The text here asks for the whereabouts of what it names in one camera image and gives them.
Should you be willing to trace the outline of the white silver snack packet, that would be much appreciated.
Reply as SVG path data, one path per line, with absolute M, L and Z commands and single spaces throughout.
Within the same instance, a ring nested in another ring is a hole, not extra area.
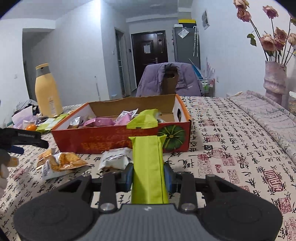
M 118 148 L 105 151 L 100 160 L 99 170 L 110 168 L 124 170 L 129 163 L 133 163 L 132 149 Z

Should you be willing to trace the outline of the oat crisps snack packet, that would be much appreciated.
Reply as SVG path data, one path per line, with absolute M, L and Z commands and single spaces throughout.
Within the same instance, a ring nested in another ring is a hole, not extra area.
M 42 165 L 42 180 L 50 180 L 65 176 L 74 169 L 87 166 L 88 163 L 73 152 L 58 153 L 46 157 Z

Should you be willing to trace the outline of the pink snack bag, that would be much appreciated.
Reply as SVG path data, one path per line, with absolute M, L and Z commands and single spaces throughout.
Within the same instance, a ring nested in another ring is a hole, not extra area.
M 123 110 L 121 114 L 114 121 L 115 126 L 127 125 L 137 114 L 138 108 L 131 111 Z
M 83 127 L 94 127 L 94 126 L 113 126 L 115 122 L 111 118 L 92 118 L 87 120 Z

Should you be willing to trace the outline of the long green snack pack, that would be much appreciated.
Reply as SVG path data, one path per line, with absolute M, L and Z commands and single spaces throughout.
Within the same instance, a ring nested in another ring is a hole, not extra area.
M 158 127 L 158 109 L 146 109 L 140 112 L 136 117 L 134 117 L 127 125 L 126 128 L 134 130 L 137 128 L 148 129 Z

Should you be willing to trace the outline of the purple tissue paper bag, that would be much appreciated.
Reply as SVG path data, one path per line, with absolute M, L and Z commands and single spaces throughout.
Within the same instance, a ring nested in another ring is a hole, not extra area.
M 31 105 L 13 115 L 11 120 L 14 128 L 23 129 L 24 123 L 36 123 L 37 118 L 36 115 L 33 115 L 33 106 Z

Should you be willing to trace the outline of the orange mandarin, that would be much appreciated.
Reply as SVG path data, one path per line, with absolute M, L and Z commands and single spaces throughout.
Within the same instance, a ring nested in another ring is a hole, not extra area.
M 36 126 L 35 124 L 33 124 L 33 123 L 28 124 L 28 125 L 25 127 L 25 130 L 27 130 L 27 131 L 36 131 L 36 129 L 37 129 L 37 126 Z

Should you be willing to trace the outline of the small green snack bar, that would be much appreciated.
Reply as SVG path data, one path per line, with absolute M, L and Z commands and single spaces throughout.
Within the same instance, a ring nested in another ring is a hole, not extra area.
M 37 127 L 36 131 L 40 133 L 50 132 L 51 129 L 57 125 L 60 121 L 66 118 L 68 114 L 61 114 L 56 118 L 48 118 L 44 123 Z

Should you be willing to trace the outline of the orange cardboard pumpkin box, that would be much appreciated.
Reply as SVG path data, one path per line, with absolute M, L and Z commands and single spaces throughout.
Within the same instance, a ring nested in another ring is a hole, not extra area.
M 111 118 L 122 111 L 157 109 L 160 119 L 155 128 L 128 129 L 126 126 L 91 126 L 69 128 L 70 122 L 81 116 Z M 164 152 L 186 152 L 189 149 L 191 116 L 177 94 L 129 97 L 110 101 L 88 102 L 56 124 L 51 133 L 61 152 L 100 154 L 104 151 L 131 147 L 130 137 L 166 136 Z

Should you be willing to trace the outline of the yellow thermos bottle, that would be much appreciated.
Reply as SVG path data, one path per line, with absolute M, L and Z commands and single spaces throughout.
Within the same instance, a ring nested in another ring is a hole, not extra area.
M 57 85 L 48 63 L 36 66 L 35 94 L 43 116 L 54 118 L 63 112 Z

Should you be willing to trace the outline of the purple down jacket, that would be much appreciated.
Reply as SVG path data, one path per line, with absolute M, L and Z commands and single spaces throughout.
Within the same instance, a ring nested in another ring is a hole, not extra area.
M 202 96 L 199 79 L 191 64 L 170 62 L 146 66 L 137 97 L 166 94 Z

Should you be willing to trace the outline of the dark entrance door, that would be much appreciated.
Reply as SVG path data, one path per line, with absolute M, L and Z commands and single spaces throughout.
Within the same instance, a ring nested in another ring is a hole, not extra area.
M 132 52 L 138 86 L 146 66 L 168 62 L 165 31 L 132 34 Z

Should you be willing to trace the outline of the grey refrigerator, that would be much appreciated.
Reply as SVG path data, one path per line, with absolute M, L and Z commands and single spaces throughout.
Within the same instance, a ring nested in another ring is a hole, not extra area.
M 200 48 L 197 27 L 174 27 L 173 46 L 175 61 L 182 63 L 193 63 L 200 69 Z

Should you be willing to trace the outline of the pink textured vase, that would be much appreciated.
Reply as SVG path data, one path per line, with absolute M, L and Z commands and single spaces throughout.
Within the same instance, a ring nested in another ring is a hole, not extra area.
M 265 62 L 265 76 L 263 84 L 265 95 L 279 105 L 282 104 L 282 96 L 285 94 L 286 79 L 286 66 L 274 61 Z

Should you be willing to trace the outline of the yellow box on refrigerator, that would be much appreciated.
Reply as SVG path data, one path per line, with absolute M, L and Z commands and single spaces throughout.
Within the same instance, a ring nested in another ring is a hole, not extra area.
M 196 24 L 196 21 L 193 19 L 178 19 L 179 24 Z

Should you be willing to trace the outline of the wall electrical panel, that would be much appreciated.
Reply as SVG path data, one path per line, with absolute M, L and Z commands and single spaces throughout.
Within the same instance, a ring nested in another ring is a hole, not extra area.
M 202 19 L 202 25 L 203 25 L 203 28 L 204 30 L 206 30 L 210 25 L 209 25 L 209 20 L 208 20 L 208 13 L 207 13 L 207 10 L 204 10 L 203 11 L 203 14 L 201 16 L 201 19 Z

